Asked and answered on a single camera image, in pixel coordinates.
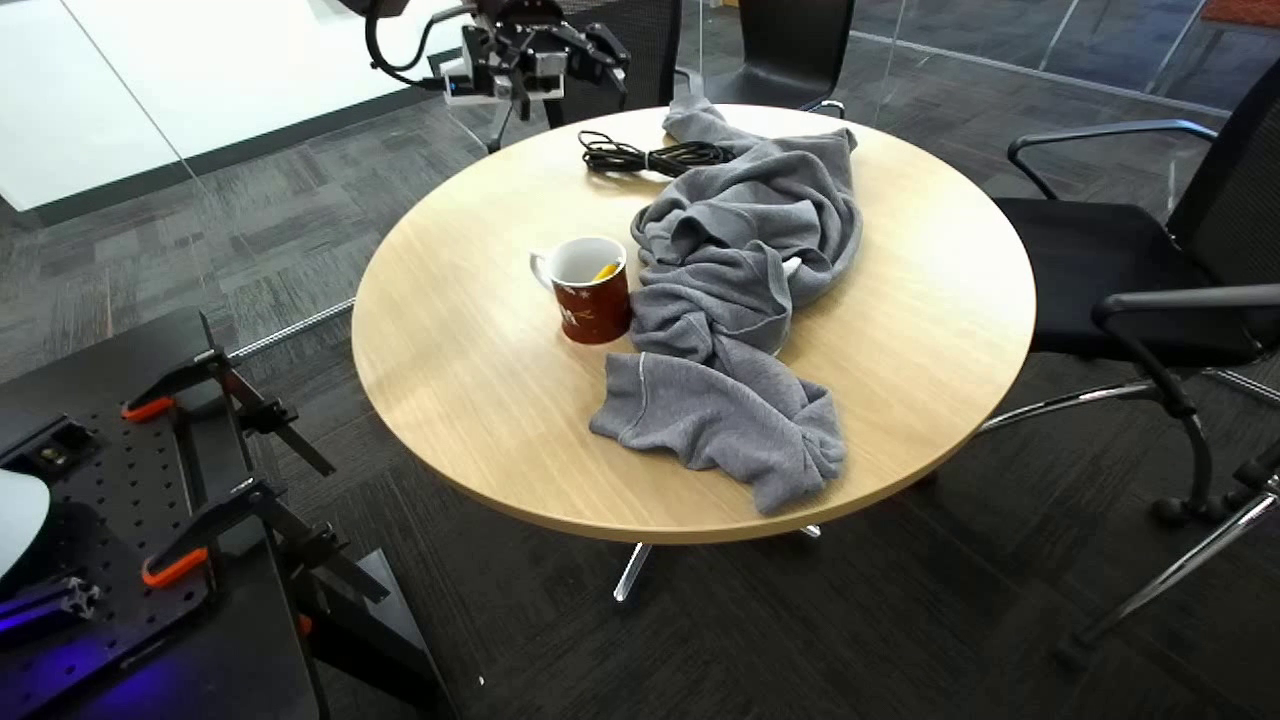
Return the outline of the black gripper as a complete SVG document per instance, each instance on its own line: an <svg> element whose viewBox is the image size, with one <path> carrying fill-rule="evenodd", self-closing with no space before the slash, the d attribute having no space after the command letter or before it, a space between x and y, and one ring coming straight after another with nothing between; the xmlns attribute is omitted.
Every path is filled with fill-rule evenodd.
<svg viewBox="0 0 1280 720"><path fill-rule="evenodd" d="M556 0L465 0L459 65L442 76L455 105L559 99L563 76L624 89L629 47L603 25L572 25Z"/></svg>

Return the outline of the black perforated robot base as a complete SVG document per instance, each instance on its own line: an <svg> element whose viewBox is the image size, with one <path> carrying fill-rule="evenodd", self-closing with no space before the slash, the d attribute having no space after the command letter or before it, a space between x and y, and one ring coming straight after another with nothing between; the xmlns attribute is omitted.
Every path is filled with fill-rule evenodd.
<svg viewBox="0 0 1280 720"><path fill-rule="evenodd" d="M127 424L119 404L203 349L194 312L45 365L0 392L4 467L41 478L51 512L4 577L0 720L326 720L315 681L335 670L416 720L451 720L383 557L389 596L323 570L291 577L269 540L214 552L172 590L139 560L238 479L263 479L214 384Z"/></svg>

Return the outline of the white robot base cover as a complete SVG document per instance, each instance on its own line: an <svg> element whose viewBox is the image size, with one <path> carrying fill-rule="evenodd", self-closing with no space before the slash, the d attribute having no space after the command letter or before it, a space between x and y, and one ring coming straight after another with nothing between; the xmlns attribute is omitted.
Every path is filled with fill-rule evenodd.
<svg viewBox="0 0 1280 720"><path fill-rule="evenodd" d="M8 577L51 512L51 492L41 478L0 467L0 577Z"/></svg>

